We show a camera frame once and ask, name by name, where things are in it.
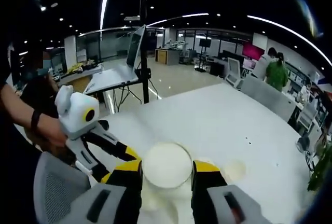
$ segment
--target floor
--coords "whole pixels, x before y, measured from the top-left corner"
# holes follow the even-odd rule
[[[125,59],[118,59],[112,61],[106,61],[103,63],[104,69],[111,69],[116,64],[124,64]],[[162,100],[164,97],[170,97],[183,92],[211,86],[214,84],[222,83],[222,78],[210,75],[208,73],[200,73],[193,69],[193,65],[172,65],[167,66],[160,64],[154,60],[154,58],[147,59],[147,65],[151,68],[151,81],[155,86],[149,82],[149,99],[150,101]],[[143,101],[142,84],[132,85],[130,90],[136,94],[138,98]],[[121,89],[115,90],[116,101],[119,104],[121,99]],[[117,107],[113,102],[113,91],[107,92],[107,100],[110,103],[111,112],[117,112]],[[120,107],[121,111],[133,109],[140,105],[140,102],[135,96],[129,95]],[[108,112],[105,109],[104,104],[101,104],[101,117],[104,117]]]

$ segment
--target black ceiling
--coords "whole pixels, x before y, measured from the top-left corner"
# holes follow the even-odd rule
[[[25,51],[24,41],[32,38],[42,39],[49,46],[55,44],[63,46],[63,38],[66,36],[99,29],[102,0],[5,0],[5,2],[8,5],[5,9],[9,9],[5,10],[9,16],[6,21],[10,23],[8,25],[14,33],[15,45],[19,51]],[[318,39],[312,37],[306,19],[295,0],[147,0],[146,23],[208,12],[208,16],[179,18],[157,26],[207,27],[206,22],[208,22],[210,28],[234,30],[233,25],[235,25],[236,30],[240,32],[265,31],[267,36],[290,48],[296,45],[298,47],[296,51],[317,67],[328,68],[323,57],[300,38],[271,24],[246,17],[253,15],[282,24],[311,40],[332,60],[332,48],[329,42],[332,40],[332,28],[329,28],[331,24],[328,21],[330,0],[306,0],[306,2],[324,32],[324,36]],[[58,3],[58,6],[51,8],[53,3]],[[47,10],[41,12],[38,4],[46,6]],[[128,25],[124,17],[139,14],[140,0],[108,0],[104,28]]]

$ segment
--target black wristband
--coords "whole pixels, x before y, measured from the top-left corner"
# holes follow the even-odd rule
[[[32,117],[31,117],[31,130],[36,132],[37,131],[37,125],[39,122],[41,113],[38,112],[37,110],[33,111]]]

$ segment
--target red screen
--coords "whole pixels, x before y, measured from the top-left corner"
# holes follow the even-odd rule
[[[259,60],[259,58],[264,54],[264,50],[250,43],[245,43],[243,45],[242,54],[252,59]]]

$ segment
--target green shirt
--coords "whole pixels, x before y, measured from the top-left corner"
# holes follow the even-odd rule
[[[281,92],[288,82],[288,72],[284,65],[271,62],[266,68],[267,83]]]

